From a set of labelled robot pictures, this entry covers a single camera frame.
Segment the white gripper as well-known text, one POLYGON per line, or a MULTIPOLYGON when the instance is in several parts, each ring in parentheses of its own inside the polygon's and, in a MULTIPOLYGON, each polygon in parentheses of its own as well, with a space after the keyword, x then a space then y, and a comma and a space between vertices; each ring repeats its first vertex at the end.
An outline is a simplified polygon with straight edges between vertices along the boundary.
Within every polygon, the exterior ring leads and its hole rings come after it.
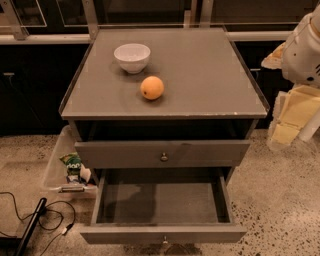
POLYGON ((280 91, 275 100, 273 120, 267 145, 282 150, 299 137, 300 131, 320 109, 320 6, 303 17, 287 38, 265 57, 261 66, 281 69, 294 85, 287 93, 280 91))

